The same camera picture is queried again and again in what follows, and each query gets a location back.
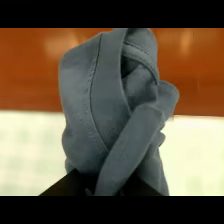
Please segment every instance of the orange-brown background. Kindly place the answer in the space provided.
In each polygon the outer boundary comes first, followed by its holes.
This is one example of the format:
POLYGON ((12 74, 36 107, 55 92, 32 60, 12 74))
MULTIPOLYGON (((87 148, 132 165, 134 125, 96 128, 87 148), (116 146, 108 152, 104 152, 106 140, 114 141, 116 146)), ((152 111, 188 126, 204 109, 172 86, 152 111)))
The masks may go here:
MULTIPOLYGON (((111 28, 0 29, 0 109, 61 111, 58 61, 111 28)), ((224 116, 224 29, 153 28, 161 79, 175 84, 175 114, 224 116)))

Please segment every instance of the folded cloth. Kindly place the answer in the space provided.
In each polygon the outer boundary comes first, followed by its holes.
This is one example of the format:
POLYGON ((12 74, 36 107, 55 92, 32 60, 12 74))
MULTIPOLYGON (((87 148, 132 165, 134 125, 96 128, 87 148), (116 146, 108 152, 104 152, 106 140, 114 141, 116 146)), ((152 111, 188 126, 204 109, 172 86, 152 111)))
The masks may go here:
POLYGON ((67 172, 97 177, 96 196, 116 195, 133 174, 169 195, 158 148, 179 93, 159 78, 151 30, 118 28, 69 50, 59 86, 67 172))

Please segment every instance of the rolled garment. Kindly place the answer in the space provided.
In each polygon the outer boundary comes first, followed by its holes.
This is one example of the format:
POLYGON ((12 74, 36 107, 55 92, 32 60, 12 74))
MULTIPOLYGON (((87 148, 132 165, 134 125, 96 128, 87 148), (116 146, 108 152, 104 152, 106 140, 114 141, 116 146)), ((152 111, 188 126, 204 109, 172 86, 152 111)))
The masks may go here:
POLYGON ((133 174, 169 195, 159 146, 179 93, 160 80, 151 30, 118 28, 69 50, 59 87, 67 172, 97 177, 96 196, 116 195, 133 174))

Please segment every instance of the blue-gray cloth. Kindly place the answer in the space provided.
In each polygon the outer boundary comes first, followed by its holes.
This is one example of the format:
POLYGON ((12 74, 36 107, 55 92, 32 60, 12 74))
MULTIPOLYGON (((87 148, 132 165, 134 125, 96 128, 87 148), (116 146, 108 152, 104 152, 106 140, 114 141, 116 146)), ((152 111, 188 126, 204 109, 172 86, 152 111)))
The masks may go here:
POLYGON ((160 132, 179 99, 161 81, 151 30, 118 28, 69 50, 59 85, 66 169, 98 176, 94 195, 115 195, 135 173, 168 195, 160 132))

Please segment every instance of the knotted fabric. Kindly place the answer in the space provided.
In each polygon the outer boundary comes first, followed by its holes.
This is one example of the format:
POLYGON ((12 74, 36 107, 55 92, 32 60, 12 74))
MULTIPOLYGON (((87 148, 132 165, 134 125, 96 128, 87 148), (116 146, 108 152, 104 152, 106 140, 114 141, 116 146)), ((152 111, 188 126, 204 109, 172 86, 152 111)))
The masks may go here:
POLYGON ((160 80, 151 30, 118 28, 69 50, 59 86, 67 172, 96 176, 96 196, 116 195, 133 174, 169 194, 158 148, 179 94, 160 80))

